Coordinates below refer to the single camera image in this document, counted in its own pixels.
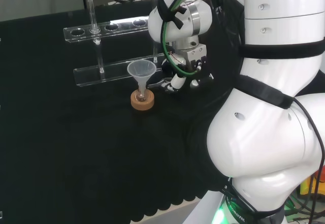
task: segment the black cloth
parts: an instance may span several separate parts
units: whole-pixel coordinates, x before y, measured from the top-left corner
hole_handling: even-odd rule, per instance
[[[104,22],[150,11],[147,1],[96,15]],[[154,107],[141,113],[129,102],[131,78],[76,86],[73,69],[95,65],[95,51],[92,41],[67,43],[63,28],[88,23],[84,10],[0,23],[3,223],[129,223],[223,186],[206,152],[209,123],[238,66],[222,31],[200,37],[214,84],[155,91]],[[152,53],[147,31],[102,44],[104,62]]]

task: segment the screw hole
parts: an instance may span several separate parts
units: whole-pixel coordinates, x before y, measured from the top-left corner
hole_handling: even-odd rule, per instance
[[[258,59],[257,63],[260,64],[260,65],[268,65],[269,61],[265,60],[265,59]]]
[[[238,113],[238,112],[235,113],[235,117],[238,120],[241,120],[241,121],[244,121],[245,120],[245,116],[243,114],[241,114],[241,113]]]

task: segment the velcro strap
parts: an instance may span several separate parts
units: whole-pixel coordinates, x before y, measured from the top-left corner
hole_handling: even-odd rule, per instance
[[[161,17],[161,19],[164,22],[174,22],[176,27],[178,29],[181,29],[183,26],[183,22],[181,20],[179,20],[177,17],[175,17],[177,12],[180,12],[181,14],[184,14],[186,12],[186,8],[184,7],[178,7],[175,11],[171,11],[164,0],[158,0],[157,3],[157,9],[159,12],[159,15]]]
[[[234,88],[282,109],[288,109],[294,101],[281,91],[244,75],[237,77]]]
[[[239,56],[255,59],[299,59],[314,57],[325,51],[325,38],[321,41],[294,45],[241,45]]]

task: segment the yellow object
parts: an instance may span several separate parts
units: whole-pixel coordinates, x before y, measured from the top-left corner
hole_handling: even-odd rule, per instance
[[[309,184],[310,184],[310,177],[308,177],[305,181],[303,181],[300,184],[300,194],[301,195],[307,195],[309,190]],[[315,185],[316,185],[316,179],[313,180],[313,187],[311,189],[311,193],[315,193]],[[325,196],[325,182],[320,182],[318,187],[318,194]]]

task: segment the green led light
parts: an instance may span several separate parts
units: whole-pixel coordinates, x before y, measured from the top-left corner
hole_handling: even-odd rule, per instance
[[[228,224],[228,221],[224,217],[222,208],[217,210],[211,224]]]
[[[291,209],[295,209],[295,204],[291,199],[287,199],[285,201],[285,205],[284,205],[284,210],[291,210]]]

